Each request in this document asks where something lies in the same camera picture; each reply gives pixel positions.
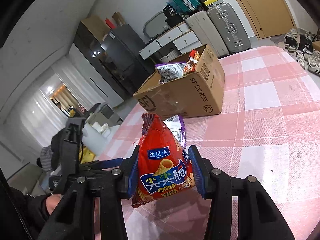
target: wooden door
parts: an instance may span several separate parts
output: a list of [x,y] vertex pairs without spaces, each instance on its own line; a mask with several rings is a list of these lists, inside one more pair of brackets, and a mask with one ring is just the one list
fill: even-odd
[[259,38],[287,33],[295,25],[284,0],[237,0]]

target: pink checkered tablecloth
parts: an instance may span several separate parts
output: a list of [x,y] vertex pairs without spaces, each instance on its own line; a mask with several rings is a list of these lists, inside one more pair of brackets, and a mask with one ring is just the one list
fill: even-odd
[[[305,240],[320,220],[320,90],[278,47],[251,49],[220,62],[226,75],[222,113],[185,119],[187,144],[230,176],[257,177],[296,240]],[[100,160],[131,156],[144,112],[135,106]],[[124,200],[128,238],[203,239],[210,203],[195,187],[136,209]],[[234,199],[231,239],[236,236]]]

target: cardboard box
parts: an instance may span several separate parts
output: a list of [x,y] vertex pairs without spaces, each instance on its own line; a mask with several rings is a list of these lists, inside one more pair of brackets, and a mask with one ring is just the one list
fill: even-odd
[[87,27],[100,44],[103,43],[103,37],[111,30],[107,24],[96,15],[83,19],[81,22]]
[[112,18],[116,21],[118,27],[121,27],[126,24],[125,20],[123,19],[121,13],[115,12]]
[[313,49],[320,51],[320,41],[314,41],[312,43],[312,47],[313,47]]
[[[224,71],[209,45],[197,48],[200,60],[196,71],[182,78],[159,84],[155,71],[133,95],[148,113],[165,120],[176,114],[196,117],[220,114],[224,93]],[[187,62],[189,52],[173,62]]]

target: silver suitcase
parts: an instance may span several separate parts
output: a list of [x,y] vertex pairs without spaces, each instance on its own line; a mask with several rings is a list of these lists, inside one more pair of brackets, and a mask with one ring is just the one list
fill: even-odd
[[208,44],[213,48],[217,57],[229,55],[227,46],[206,11],[195,13],[186,22],[203,45]]
[[229,3],[218,4],[208,10],[208,14],[230,53],[251,49],[248,35]]

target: striped clothing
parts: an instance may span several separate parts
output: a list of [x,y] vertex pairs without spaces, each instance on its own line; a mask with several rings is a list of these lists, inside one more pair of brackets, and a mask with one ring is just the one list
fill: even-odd
[[42,165],[42,169],[44,169],[45,172],[48,172],[52,170],[51,168],[51,158],[52,158],[53,152],[51,150],[51,146],[43,147],[41,149],[40,153],[40,162]]

